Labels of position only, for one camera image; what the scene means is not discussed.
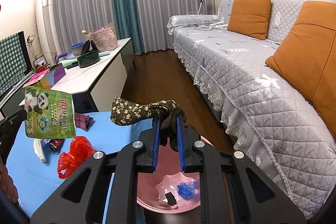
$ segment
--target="picture frame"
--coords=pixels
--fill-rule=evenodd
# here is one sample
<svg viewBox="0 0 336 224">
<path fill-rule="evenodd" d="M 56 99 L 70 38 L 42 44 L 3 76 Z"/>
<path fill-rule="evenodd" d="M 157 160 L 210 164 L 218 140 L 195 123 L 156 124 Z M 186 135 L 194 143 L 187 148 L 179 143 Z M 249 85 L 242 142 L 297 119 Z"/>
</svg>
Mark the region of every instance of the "picture frame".
<svg viewBox="0 0 336 224">
<path fill-rule="evenodd" d="M 34 65 L 35 68 L 36 68 L 36 66 L 47 65 L 47 64 L 48 64 L 48 62 L 47 62 L 44 55 L 42 55 L 41 57 L 39 57 L 38 59 L 33 61 L 33 65 Z"/>
</svg>

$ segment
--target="orange pillow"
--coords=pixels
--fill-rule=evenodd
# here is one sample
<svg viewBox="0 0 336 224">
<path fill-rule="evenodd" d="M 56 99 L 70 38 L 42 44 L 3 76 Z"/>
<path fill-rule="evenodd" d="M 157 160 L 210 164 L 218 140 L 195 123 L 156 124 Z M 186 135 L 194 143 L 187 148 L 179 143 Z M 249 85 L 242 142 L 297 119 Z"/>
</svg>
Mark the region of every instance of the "orange pillow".
<svg viewBox="0 0 336 224">
<path fill-rule="evenodd" d="M 306 1 L 265 63 L 307 99 L 336 137 L 336 3 Z"/>
<path fill-rule="evenodd" d="M 265 40 L 271 0 L 234 0 L 227 30 Z"/>
</svg>

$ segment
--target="teal curtain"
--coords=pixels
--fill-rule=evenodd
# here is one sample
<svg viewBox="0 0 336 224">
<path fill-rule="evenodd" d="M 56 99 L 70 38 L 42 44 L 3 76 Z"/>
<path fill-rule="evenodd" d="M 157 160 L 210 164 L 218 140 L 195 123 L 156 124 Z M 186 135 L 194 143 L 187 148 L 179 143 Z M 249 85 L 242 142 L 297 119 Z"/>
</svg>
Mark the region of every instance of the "teal curtain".
<svg viewBox="0 0 336 224">
<path fill-rule="evenodd" d="M 136 0 L 112 0 L 118 39 L 131 37 L 134 52 L 143 53 L 142 34 Z"/>
</svg>

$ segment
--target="wooden floor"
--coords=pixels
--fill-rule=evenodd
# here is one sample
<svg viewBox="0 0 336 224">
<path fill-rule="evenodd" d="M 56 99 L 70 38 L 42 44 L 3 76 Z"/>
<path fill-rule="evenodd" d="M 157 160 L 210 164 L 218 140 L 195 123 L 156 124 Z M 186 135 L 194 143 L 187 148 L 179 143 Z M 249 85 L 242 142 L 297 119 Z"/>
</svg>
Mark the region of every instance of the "wooden floor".
<svg viewBox="0 0 336 224">
<path fill-rule="evenodd" d="M 173 50 L 149 52 L 135 57 L 122 98 L 138 104 L 173 99 L 191 124 L 218 150 L 232 153 L 233 143 L 216 120 L 203 96 Z M 198 224 L 200 208 L 182 214 L 159 214 L 145 210 L 147 224 Z"/>
</svg>

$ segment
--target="crumpled blue plastic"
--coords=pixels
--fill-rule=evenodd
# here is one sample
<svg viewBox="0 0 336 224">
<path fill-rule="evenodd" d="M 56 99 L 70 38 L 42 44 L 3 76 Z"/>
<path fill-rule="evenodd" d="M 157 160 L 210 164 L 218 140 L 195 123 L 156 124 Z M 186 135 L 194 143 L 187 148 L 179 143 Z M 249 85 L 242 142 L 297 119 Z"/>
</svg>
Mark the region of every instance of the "crumpled blue plastic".
<svg viewBox="0 0 336 224">
<path fill-rule="evenodd" d="M 196 189 L 196 182 L 188 181 L 181 182 L 180 185 L 177 186 L 177 193 L 184 199 L 189 200 L 194 196 L 194 192 Z"/>
</svg>

